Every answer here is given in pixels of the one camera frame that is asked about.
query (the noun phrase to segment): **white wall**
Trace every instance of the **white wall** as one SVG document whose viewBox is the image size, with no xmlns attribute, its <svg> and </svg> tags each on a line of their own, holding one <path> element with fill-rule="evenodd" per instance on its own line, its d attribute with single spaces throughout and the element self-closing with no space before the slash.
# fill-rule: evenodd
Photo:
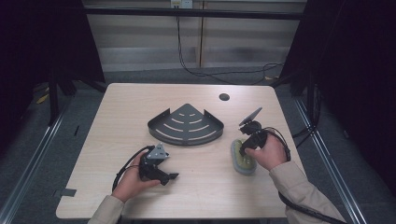
<svg viewBox="0 0 396 224">
<path fill-rule="evenodd" d="M 85 6 L 170 7 L 170 0 L 84 0 Z M 305 1 L 193 1 L 193 8 L 302 12 Z M 104 71 L 179 68 L 175 17 L 89 15 Z M 297 21 L 180 18 L 188 67 L 284 62 Z"/>
</svg>

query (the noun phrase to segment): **gray floor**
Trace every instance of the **gray floor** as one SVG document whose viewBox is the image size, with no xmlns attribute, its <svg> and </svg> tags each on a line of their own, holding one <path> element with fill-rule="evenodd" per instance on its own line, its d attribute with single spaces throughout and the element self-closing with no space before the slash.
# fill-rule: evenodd
<svg viewBox="0 0 396 224">
<path fill-rule="evenodd" d="M 204 69 L 206 73 L 229 72 L 238 70 L 254 71 L 260 68 L 211 68 Z M 218 75 L 233 84 L 249 85 L 263 78 L 263 73 Z M 106 73 L 107 84 L 112 82 L 136 83 L 199 83 L 199 84 L 227 84 L 213 77 L 197 77 L 182 69 L 153 70 L 141 72 Z M 264 79 L 259 85 L 265 85 L 271 80 Z M 60 220 L 55 211 L 59 198 L 53 197 L 57 189 L 66 186 L 78 154 L 91 127 L 97 108 L 103 94 L 82 83 L 76 83 L 78 92 L 71 99 L 70 106 L 64 112 L 64 119 L 56 133 L 43 161 L 38 166 L 29 189 L 16 212 L 12 223 L 86 223 L 86 220 Z M 304 123 L 296 108 L 293 97 L 290 96 L 289 86 L 276 88 L 276 94 L 282 106 L 291 133 L 299 132 Z M 66 102 L 61 95 L 61 104 Z M 0 206 L 3 207 L 9 194 L 18 183 L 25 165 L 35 153 L 42 136 L 47 130 L 50 107 L 46 101 L 41 105 L 34 102 L 29 106 L 21 121 L 20 132 L 9 146 L 7 156 L 0 161 Z M 343 128 L 336 117 L 323 106 L 318 126 L 320 134 L 332 153 L 332 156 L 346 180 L 351 192 L 356 197 L 368 223 L 396 223 L 396 200 L 378 177 L 377 173 L 365 162 L 359 149 L 353 142 L 343 135 Z M 300 143 L 302 137 L 296 138 Z M 309 180 L 318 186 L 340 212 L 352 223 L 348 211 L 344 207 L 337 189 L 331 181 L 328 171 L 311 139 L 307 139 L 299 148 L 299 154 Z M 196 220 L 156 220 L 153 223 L 197 223 Z M 266 223 L 266 220 L 216 220 L 213 223 Z M 286 219 L 271 220 L 271 223 L 287 223 Z"/>
</svg>

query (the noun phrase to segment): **black tape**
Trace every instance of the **black tape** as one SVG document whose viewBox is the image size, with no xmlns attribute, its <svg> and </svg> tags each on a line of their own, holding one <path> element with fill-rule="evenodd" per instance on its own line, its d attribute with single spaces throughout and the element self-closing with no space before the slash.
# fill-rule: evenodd
<svg viewBox="0 0 396 224">
<path fill-rule="evenodd" d="M 62 196 L 74 197 L 76 189 L 57 189 L 53 192 L 52 196 L 55 198 L 62 198 Z"/>
</svg>

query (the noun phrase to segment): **metal frame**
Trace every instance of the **metal frame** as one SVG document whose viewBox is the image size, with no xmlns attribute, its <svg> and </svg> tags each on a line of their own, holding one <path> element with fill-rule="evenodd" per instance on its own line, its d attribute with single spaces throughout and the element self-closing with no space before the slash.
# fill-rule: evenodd
<svg viewBox="0 0 396 224">
<path fill-rule="evenodd" d="M 49 126 L 38 144 L 38 147 L 35 150 L 35 154 L 33 155 L 32 159 L 30 159 L 29 163 L 26 166 L 20 180 L 18 181 L 17 185 L 15 186 L 14 190 L 12 190 L 11 194 L 8 196 L 4 206 L 0 210 L 0 223 L 1 224 L 8 224 L 11 223 L 12 219 L 14 218 L 15 214 L 21 202 L 29 189 L 30 185 L 33 182 L 35 177 L 35 173 L 37 172 L 41 162 L 43 161 L 50 144 L 52 142 L 53 137 L 58 132 L 58 129 L 62 123 L 64 118 L 64 112 L 66 111 L 67 107 L 69 107 L 72 97 L 68 97 L 63 110 L 59 114 L 58 118 L 53 122 L 51 126 Z"/>
<path fill-rule="evenodd" d="M 307 115 L 307 111 L 302 100 L 296 100 L 295 103 L 301 114 L 301 117 L 303 118 L 305 126 L 307 128 L 312 127 L 311 120 Z M 326 169 L 329 172 L 329 175 L 332 179 L 332 182 L 337 188 L 337 191 L 340 194 L 344 205 L 346 206 L 346 210 L 348 211 L 350 217 L 352 218 L 353 223 L 366 224 L 367 221 L 364 218 L 363 212 L 361 211 L 358 202 L 356 201 L 355 197 L 353 196 L 352 192 L 347 186 L 347 183 L 345 182 L 344 178 L 341 176 L 341 173 L 339 172 L 334 160 L 332 159 L 332 154 L 330 153 L 329 149 L 327 149 L 317 129 L 315 129 L 311 133 L 311 138 L 314 141 L 315 146 L 317 147 L 318 153 L 322 158 L 326 166 Z"/>
</svg>

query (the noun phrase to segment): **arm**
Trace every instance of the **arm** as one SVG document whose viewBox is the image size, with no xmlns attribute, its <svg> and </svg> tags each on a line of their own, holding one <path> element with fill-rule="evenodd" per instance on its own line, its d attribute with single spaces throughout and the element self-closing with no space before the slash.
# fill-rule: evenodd
<svg viewBox="0 0 396 224">
<path fill-rule="evenodd" d="M 246 153 L 257 163 L 270 171 L 270 176 L 279 192 L 291 202 L 310 208 L 323 215 L 344 220 L 332 202 L 322 194 L 308 179 L 294 161 L 286 161 L 282 144 L 268 134 L 265 146 L 259 150 L 247 148 Z M 289 223 L 323 223 L 286 207 Z"/>
<path fill-rule="evenodd" d="M 129 169 L 125 171 L 120 183 L 111 195 L 107 195 L 99 205 L 89 224 L 117 223 L 126 201 L 134 198 L 145 189 L 157 186 L 159 180 L 142 181 L 139 176 L 139 162 L 144 152 L 136 156 Z"/>
</svg>

